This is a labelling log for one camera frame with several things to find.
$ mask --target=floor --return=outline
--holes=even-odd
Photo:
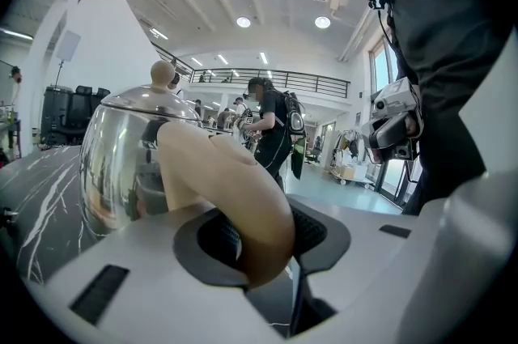
[[[291,171],[281,171],[284,188],[288,194],[310,197],[323,203],[334,204],[354,209],[369,210],[377,213],[400,214],[401,209],[370,189],[362,185],[340,185],[323,168],[305,164],[300,180],[295,179]]]

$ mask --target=backpack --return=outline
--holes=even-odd
[[[286,91],[284,96],[284,104],[286,105],[286,124],[275,117],[275,120],[283,127],[286,127],[289,135],[301,135],[306,137],[306,126],[302,113],[300,112],[300,102],[294,92]]]

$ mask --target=teapot lid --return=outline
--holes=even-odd
[[[142,85],[107,96],[101,104],[140,113],[200,121],[190,105],[168,88],[174,77],[174,66],[167,61],[158,61],[151,67],[151,85]]]

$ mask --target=dark hair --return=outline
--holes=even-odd
[[[178,72],[175,73],[175,77],[171,81],[171,85],[178,85],[180,82],[180,74]]]
[[[248,89],[250,89],[251,85],[261,85],[266,90],[275,89],[274,83],[267,78],[252,78],[248,81]]]

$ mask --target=teapot knob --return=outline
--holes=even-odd
[[[175,67],[171,62],[158,61],[151,67],[152,87],[167,89],[175,77]]]

